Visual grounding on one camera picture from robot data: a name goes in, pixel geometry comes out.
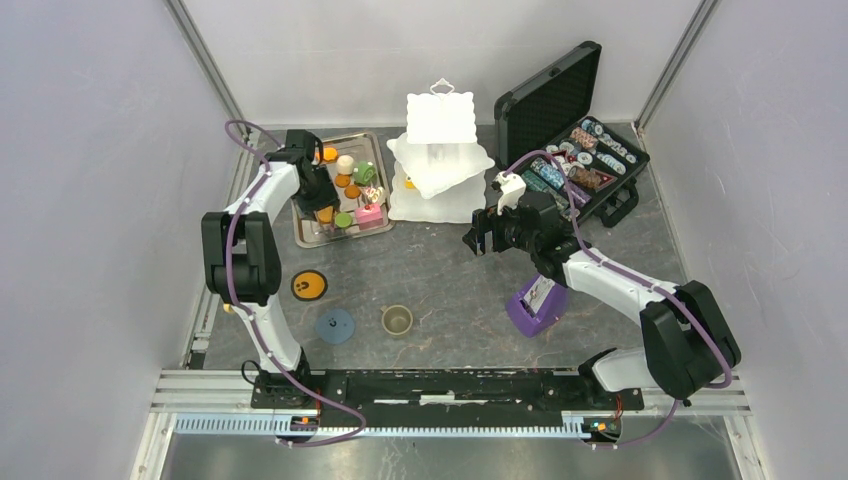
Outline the light blue chip stack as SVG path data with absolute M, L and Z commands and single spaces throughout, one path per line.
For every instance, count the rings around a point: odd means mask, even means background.
M 550 187 L 564 191 L 565 178 L 548 160 L 539 157 L 531 163 L 532 171 Z

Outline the purple card shuffler box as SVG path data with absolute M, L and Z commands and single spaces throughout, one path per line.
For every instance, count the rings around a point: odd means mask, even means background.
M 509 298 L 505 311 L 514 327 L 525 337 L 532 338 L 563 316 L 568 301 L 566 287 L 536 274 Z

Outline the pink layered cake slice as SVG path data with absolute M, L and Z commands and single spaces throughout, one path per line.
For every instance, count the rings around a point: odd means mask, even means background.
M 361 231 L 381 227 L 383 210 L 381 205 L 364 205 L 354 210 L 356 225 Z

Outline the blue round coaster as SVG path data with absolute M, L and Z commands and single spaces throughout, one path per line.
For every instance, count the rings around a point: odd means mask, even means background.
M 315 323 L 318 337 L 330 345 L 340 345 L 355 333 L 355 320 L 344 309 L 333 309 L 321 315 Z

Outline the yellow smiley coaster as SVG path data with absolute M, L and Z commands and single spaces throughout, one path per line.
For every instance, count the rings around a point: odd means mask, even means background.
M 328 291 L 328 281 L 326 276 L 317 270 L 302 270 L 292 276 L 290 290 L 299 301 L 316 301 Z

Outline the cream round cake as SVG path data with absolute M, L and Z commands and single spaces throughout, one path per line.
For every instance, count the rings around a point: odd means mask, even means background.
M 338 175 L 350 176 L 353 174 L 356 161 L 351 155 L 340 155 L 336 160 L 336 172 Z

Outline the orange macaron middle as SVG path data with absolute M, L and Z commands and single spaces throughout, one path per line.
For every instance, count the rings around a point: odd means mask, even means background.
M 348 199 L 357 199 L 362 195 L 362 191 L 358 185 L 350 184 L 344 188 L 344 195 Z

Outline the green poker chip stack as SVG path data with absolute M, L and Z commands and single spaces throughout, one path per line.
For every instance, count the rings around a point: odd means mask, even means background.
M 559 195 L 557 191 L 549 186 L 541 177 L 530 170 L 522 172 L 520 176 L 525 181 L 529 190 L 550 194 L 554 198 L 559 212 L 562 215 L 568 215 L 570 211 L 568 201 Z

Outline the white sprinkle cake slice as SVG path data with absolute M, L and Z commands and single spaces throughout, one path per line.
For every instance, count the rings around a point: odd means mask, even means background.
M 382 205 L 386 200 L 386 191 L 382 186 L 362 186 L 361 194 L 367 205 Z

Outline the white three-tier cake stand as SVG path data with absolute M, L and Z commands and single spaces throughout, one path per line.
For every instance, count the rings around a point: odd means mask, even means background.
M 478 143 L 474 94 L 441 78 L 407 95 L 406 130 L 387 141 L 394 156 L 389 218 L 468 224 L 485 206 L 485 174 L 494 167 Z M 410 176 L 416 190 L 404 187 Z

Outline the orange macaron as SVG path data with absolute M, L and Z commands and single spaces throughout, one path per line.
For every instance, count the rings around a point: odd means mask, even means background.
M 362 191 L 358 185 L 350 184 L 344 188 L 344 195 L 348 199 L 357 199 L 362 195 Z
M 316 221 L 320 225 L 330 225 L 334 222 L 335 212 L 336 210 L 333 206 L 322 208 L 315 212 Z
M 351 176 L 339 174 L 335 177 L 334 183 L 338 188 L 347 188 L 351 184 Z

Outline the purple poker chip stack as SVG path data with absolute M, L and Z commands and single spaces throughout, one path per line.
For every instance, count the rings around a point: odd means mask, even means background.
M 571 193 L 571 198 L 578 208 L 583 208 L 592 200 L 592 197 L 586 191 L 571 181 L 567 181 L 564 184 L 562 191 L 565 196 L 567 196 L 568 193 Z

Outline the olive green cup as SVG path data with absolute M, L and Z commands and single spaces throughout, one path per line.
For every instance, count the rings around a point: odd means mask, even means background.
M 381 325 L 385 332 L 393 337 L 406 335 L 414 323 L 412 312 L 404 305 L 383 306 Z

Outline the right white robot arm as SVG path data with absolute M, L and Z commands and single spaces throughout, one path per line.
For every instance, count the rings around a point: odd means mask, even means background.
M 567 224 L 551 195 L 529 192 L 513 206 L 474 211 L 463 241 L 476 254 L 521 250 L 541 276 L 594 297 L 639 327 L 641 347 L 586 361 L 589 373 L 577 382 L 585 405 L 602 408 L 628 388 L 659 388 L 684 402 L 701 389 L 732 383 L 741 351 L 709 287 L 661 281 L 610 259 Z

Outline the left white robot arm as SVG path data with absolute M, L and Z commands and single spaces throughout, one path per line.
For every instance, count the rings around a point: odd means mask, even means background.
M 338 210 L 340 198 L 323 163 L 324 144 L 307 130 L 288 131 L 276 150 L 257 157 L 260 165 L 246 191 L 201 220 L 205 283 L 242 320 L 260 369 L 282 374 L 278 397 L 297 408 L 312 399 L 314 381 L 280 304 L 282 263 L 272 223 L 287 202 L 315 220 Z

